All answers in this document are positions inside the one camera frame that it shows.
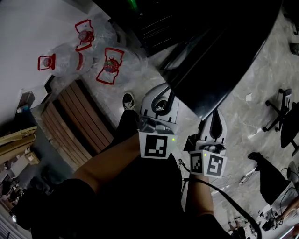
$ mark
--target gray floor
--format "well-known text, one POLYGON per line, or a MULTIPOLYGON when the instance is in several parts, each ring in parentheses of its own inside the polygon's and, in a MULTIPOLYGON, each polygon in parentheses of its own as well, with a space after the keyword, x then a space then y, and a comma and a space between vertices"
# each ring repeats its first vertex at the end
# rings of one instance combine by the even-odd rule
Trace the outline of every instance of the gray floor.
MULTIPOLYGON (((225 187, 224 191, 254 216, 266 205, 266 202, 259 192, 259 173, 253 175, 244 185, 239 186, 243 175, 255 166, 253 161, 247 159, 247 155, 252 151, 260 151, 279 170, 287 167, 291 160, 294 160, 295 163, 299 162, 299 154, 292 158, 292 146, 285 149, 280 147, 279 133, 274 130, 268 133, 263 131, 257 133, 260 128, 276 117, 274 111, 266 107, 265 101, 272 99, 280 107, 279 88, 291 88, 293 90, 292 101, 299 100, 299 93, 297 93, 299 92, 299 56, 292 55, 288 46, 289 42, 298 41, 299 37, 293 34, 293 25, 280 13, 260 54, 219 107, 228 127, 228 163, 224 177, 217 180, 210 179, 210 181, 220 188, 225 187), (250 93, 252 93, 252 101, 246 101, 246 95, 250 93)), ((159 60, 159 56, 154 56, 149 60, 149 64, 156 65, 159 60)), ((73 79, 74 77, 56 79, 52 86, 59 92, 73 79)), ((162 83, 163 79, 154 69, 150 68, 143 77, 132 79, 126 84, 104 85, 88 75, 84 76, 84 82, 103 113, 116 127, 123 112, 121 100, 124 92, 130 91, 134 94, 136 110, 139 111, 145 93, 153 86, 162 83)), ((189 155, 183 152, 183 147, 187 136, 197 132, 199 122, 200 120, 184 104, 180 104, 177 119, 180 130, 174 155, 176 158, 182 158, 188 167, 189 155)), ((182 172, 183 176, 187 176, 183 169, 182 172)), ((182 201, 183 205, 185 204, 185 195, 182 201)), ((228 228, 227 222, 232 221, 238 213, 219 193, 213 192, 213 199, 218 221, 224 228, 228 228)))

